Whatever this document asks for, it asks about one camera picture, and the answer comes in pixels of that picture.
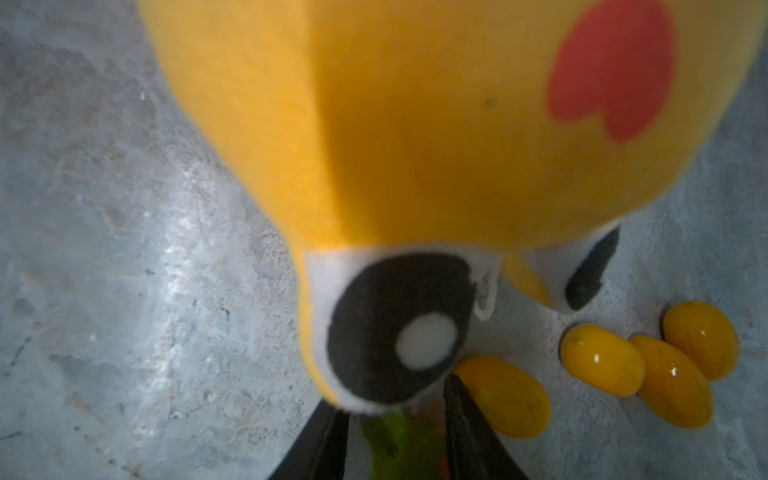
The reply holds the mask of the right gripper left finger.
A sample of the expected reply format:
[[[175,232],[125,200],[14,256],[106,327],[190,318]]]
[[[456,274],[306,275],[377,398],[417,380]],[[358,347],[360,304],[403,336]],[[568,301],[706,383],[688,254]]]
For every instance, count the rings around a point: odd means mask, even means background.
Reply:
[[[342,480],[349,419],[321,400],[269,480]]]

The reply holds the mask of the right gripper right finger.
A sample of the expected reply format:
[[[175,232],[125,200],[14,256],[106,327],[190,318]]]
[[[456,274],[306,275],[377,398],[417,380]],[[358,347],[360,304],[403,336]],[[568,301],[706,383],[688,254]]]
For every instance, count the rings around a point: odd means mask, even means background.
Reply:
[[[461,379],[444,382],[446,454],[454,480],[527,480]]]

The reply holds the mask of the pale fake strawberry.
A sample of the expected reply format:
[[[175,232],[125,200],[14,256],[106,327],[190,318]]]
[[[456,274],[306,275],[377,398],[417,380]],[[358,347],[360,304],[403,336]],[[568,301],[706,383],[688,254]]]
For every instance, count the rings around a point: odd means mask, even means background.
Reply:
[[[445,433],[429,419],[402,412],[363,417],[373,467],[370,479],[449,478]]]

